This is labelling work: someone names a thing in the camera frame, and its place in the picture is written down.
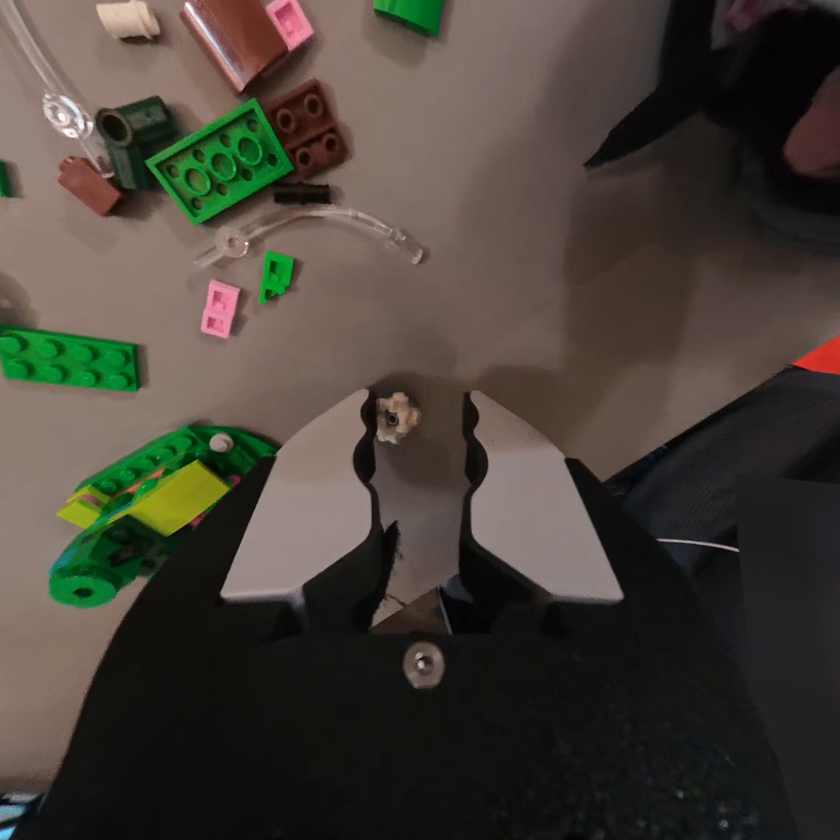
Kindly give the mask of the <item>cream cylinder lego piece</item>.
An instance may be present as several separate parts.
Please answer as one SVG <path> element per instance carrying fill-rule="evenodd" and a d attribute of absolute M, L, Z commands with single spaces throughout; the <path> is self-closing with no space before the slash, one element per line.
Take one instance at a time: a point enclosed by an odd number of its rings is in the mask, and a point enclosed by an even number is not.
<path fill-rule="evenodd" d="M 158 17 L 144 1 L 98 3 L 96 12 L 101 25 L 114 39 L 154 40 L 161 34 Z"/>

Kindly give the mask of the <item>small green lego clip plate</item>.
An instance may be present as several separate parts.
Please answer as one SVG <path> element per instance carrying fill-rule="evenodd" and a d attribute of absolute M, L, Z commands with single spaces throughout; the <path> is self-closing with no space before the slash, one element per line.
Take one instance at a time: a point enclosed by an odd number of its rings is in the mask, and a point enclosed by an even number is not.
<path fill-rule="evenodd" d="M 259 286 L 260 305 L 286 294 L 291 286 L 295 267 L 294 258 L 272 250 L 266 252 Z"/>

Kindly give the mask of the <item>pink lego plate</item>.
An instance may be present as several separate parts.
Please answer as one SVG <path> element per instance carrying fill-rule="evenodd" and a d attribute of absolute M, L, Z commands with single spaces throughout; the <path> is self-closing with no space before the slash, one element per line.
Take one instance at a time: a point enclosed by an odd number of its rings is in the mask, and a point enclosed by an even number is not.
<path fill-rule="evenodd" d="M 227 340 L 233 330 L 241 289 L 222 280 L 208 283 L 200 324 L 203 334 Z"/>
<path fill-rule="evenodd" d="M 299 1 L 272 1 L 266 6 L 266 14 L 290 53 L 312 41 L 314 29 Z"/>

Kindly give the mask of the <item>black lego pin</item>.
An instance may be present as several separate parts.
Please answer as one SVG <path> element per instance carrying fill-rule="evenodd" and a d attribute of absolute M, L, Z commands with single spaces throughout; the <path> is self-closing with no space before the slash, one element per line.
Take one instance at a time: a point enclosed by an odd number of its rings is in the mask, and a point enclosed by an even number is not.
<path fill-rule="evenodd" d="M 333 189 L 329 184 L 276 182 L 271 186 L 274 202 L 284 207 L 332 205 Z"/>

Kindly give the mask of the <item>person's right hand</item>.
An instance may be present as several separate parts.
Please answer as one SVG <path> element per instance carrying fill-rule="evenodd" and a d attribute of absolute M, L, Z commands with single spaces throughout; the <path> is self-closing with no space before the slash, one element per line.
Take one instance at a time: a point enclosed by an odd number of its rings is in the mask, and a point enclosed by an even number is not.
<path fill-rule="evenodd" d="M 816 180 L 839 177 L 839 100 L 825 95 L 815 100 L 793 127 L 783 148 L 795 174 Z"/>

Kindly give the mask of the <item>orange object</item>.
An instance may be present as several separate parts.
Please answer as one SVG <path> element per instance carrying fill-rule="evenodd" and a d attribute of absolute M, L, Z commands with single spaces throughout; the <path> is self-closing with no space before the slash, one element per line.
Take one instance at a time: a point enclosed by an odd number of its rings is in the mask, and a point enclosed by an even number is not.
<path fill-rule="evenodd" d="M 840 337 L 836 336 L 792 363 L 806 371 L 840 374 Z"/>

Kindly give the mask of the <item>clear curved lego piece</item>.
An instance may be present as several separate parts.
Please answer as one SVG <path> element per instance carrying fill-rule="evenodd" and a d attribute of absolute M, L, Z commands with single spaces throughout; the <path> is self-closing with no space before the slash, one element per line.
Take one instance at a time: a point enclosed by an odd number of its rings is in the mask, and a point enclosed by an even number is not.
<path fill-rule="evenodd" d="M 193 264 L 204 269 L 230 259 L 247 256 L 258 242 L 292 226 L 336 224 L 358 229 L 378 237 L 390 250 L 419 266 L 428 258 L 428 249 L 404 229 L 355 208 L 335 205 L 281 207 L 244 222 L 220 227 L 211 246 L 197 255 Z"/>
<path fill-rule="evenodd" d="M 78 142 L 100 176 L 113 178 L 107 146 L 87 102 L 43 43 L 24 6 L 17 1 L 2 1 L 1 16 L 3 30 L 37 76 L 40 108 L 47 123 L 63 137 Z"/>

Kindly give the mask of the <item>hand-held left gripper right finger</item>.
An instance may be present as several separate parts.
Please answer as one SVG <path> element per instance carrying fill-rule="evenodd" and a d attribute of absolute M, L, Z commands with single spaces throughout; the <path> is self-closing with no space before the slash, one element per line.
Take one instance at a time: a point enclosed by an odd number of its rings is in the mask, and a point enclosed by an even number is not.
<path fill-rule="evenodd" d="M 479 548 L 561 602 L 619 603 L 624 593 L 566 458 L 545 436 L 483 392 L 474 435 L 486 473 L 469 502 Z"/>

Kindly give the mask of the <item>green upturned lego plate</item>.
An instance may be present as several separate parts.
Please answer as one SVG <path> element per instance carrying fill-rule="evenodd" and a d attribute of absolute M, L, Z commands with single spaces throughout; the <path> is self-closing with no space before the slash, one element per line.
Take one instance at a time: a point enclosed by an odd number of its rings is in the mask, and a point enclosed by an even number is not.
<path fill-rule="evenodd" d="M 255 98 L 145 164 L 193 225 L 204 224 L 294 171 Z"/>

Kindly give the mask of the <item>brown square lego plate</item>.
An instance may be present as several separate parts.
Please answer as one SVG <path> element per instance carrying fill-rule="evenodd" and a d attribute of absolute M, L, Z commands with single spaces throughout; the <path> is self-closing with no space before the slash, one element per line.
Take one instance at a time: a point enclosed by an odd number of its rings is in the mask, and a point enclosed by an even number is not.
<path fill-rule="evenodd" d="M 320 80 L 312 78 L 273 101 L 266 114 L 298 179 L 309 180 L 348 158 L 348 144 Z"/>

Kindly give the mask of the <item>small brown lego brick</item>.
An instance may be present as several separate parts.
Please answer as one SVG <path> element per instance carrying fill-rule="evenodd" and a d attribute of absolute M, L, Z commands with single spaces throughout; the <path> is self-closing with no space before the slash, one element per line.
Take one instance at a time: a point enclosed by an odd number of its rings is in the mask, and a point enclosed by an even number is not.
<path fill-rule="evenodd" d="M 122 191 L 100 175 L 87 159 L 63 158 L 58 167 L 58 184 L 99 217 L 107 217 L 123 199 Z"/>

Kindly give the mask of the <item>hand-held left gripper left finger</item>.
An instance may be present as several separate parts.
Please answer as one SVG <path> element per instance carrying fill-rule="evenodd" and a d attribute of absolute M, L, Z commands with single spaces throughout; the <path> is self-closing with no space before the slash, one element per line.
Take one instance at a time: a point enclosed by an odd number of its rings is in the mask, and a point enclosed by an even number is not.
<path fill-rule="evenodd" d="M 278 450 L 220 591 L 226 601 L 307 600 L 336 574 L 341 597 L 383 601 L 393 569 L 375 475 L 377 403 L 362 388 Z"/>

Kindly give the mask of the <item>white flower lego piece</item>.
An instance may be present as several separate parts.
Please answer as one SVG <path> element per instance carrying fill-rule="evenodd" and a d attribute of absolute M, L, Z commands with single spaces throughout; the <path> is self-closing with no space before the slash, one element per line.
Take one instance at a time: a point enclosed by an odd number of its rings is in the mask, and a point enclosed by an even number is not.
<path fill-rule="evenodd" d="M 399 445 L 421 420 L 420 409 L 404 392 L 376 399 L 376 437 L 382 443 Z"/>

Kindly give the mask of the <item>green studded lego plate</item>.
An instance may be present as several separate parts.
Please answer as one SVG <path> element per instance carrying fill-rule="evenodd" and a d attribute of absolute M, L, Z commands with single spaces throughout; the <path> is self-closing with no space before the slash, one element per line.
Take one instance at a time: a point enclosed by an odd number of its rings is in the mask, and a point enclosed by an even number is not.
<path fill-rule="evenodd" d="M 133 393 L 140 389 L 133 343 L 62 332 L 1 327 L 3 377 L 12 382 Z"/>

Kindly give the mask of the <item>dark green holed lego brick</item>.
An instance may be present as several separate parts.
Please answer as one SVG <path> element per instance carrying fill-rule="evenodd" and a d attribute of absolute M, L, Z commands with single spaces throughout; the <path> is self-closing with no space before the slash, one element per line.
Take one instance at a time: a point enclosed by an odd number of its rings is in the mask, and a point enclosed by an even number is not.
<path fill-rule="evenodd" d="M 155 189 L 158 182 L 145 162 L 173 144 L 178 134 L 172 112 L 161 97 L 101 108 L 96 114 L 96 125 L 121 188 Z"/>

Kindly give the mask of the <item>green curved lego slope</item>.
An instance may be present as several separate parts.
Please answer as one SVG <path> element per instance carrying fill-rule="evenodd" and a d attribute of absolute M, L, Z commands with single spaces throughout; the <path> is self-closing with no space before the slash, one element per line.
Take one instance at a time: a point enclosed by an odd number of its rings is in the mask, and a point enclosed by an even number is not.
<path fill-rule="evenodd" d="M 445 1 L 373 1 L 378 16 L 391 20 L 420 35 L 437 38 Z"/>

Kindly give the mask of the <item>person's dark trousers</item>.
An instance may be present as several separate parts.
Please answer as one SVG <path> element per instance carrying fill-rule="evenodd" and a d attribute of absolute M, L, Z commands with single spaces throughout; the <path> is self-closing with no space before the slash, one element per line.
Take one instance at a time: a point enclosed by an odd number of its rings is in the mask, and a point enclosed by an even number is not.
<path fill-rule="evenodd" d="M 741 476 L 838 486 L 838 375 L 788 366 L 605 484 L 696 578 L 739 547 Z"/>

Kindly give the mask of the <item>brown curved lego slope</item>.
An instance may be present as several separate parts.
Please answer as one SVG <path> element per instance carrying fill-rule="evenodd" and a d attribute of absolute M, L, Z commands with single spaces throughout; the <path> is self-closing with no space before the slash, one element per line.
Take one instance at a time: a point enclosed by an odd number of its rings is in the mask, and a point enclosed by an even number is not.
<path fill-rule="evenodd" d="M 236 95 L 290 55 L 260 1 L 185 1 L 180 18 Z"/>

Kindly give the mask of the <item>green lego model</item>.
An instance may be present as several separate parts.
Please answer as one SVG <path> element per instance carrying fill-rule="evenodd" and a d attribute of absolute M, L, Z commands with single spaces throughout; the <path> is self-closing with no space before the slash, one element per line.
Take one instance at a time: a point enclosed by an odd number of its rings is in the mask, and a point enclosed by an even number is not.
<path fill-rule="evenodd" d="M 57 517 L 79 529 L 49 571 L 50 598 L 78 609 L 149 579 L 216 505 L 280 446 L 240 427 L 189 424 L 82 481 Z"/>

